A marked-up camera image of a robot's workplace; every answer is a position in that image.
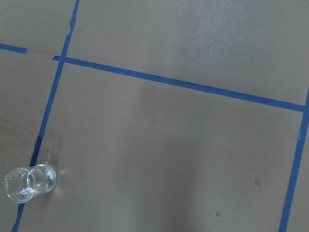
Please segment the clear glass measuring cup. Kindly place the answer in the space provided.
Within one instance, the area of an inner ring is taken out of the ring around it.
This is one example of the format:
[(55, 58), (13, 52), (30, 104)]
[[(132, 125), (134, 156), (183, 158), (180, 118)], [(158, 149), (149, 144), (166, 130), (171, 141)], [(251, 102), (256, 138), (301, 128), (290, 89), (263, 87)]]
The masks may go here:
[(5, 176), (4, 192), (12, 202), (26, 203), (52, 191), (56, 182), (57, 174), (49, 165), (16, 168)]

